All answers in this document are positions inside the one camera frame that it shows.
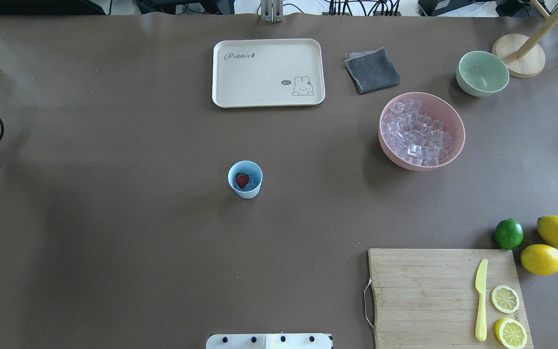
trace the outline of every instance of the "wooden cutting board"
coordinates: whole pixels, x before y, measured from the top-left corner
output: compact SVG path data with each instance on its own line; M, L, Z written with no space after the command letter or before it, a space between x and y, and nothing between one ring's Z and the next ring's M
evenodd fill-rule
M478 293L475 276L488 260L486 280L487 338L475 338ZM527 313L511 251L371 248L377 349L504 349L494 323L511 317L527 330L526 349L533 349ZM494 308L490 292L508 285L518 292L514 314Z

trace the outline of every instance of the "yellow knife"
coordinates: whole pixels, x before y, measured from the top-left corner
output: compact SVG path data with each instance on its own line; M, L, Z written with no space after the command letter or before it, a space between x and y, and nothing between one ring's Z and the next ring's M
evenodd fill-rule
M477 323L475 325L475 338L480 342L485 340L487 329L485 327L485 276L488 271L488 260L482 259L477 268L475 288L479 293L479 307L477 309Z

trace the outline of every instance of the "towel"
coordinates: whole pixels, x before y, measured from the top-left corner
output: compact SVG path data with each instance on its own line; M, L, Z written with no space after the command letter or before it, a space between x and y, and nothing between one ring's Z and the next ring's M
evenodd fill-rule
M360 93L389 88L401 80L385 48L350 53L344 63Z

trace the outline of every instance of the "cutting board handle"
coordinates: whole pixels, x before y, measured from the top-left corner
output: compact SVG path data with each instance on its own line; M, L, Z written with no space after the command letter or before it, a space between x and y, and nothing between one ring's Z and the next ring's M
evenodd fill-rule
M370 318L367 317L367 289L370 288L371 286L372 286L372 277L370 276L369 280L367 281L367 285L363 290L363 308L365 309L365 320L367 320L367 323L369 323L370 327L372 328L372 332L376 334L376 327L374 326L372 321L370 321Z

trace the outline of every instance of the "wooden stand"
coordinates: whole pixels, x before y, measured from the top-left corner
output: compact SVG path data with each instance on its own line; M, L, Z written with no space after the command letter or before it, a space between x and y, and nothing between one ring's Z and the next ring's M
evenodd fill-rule
M531 37L520 34L508 34L500 37L492 46L492 53L500 58L510 71L518 78L532 78L545 66L544 49L538 42L558 24L558 9L547 18Z

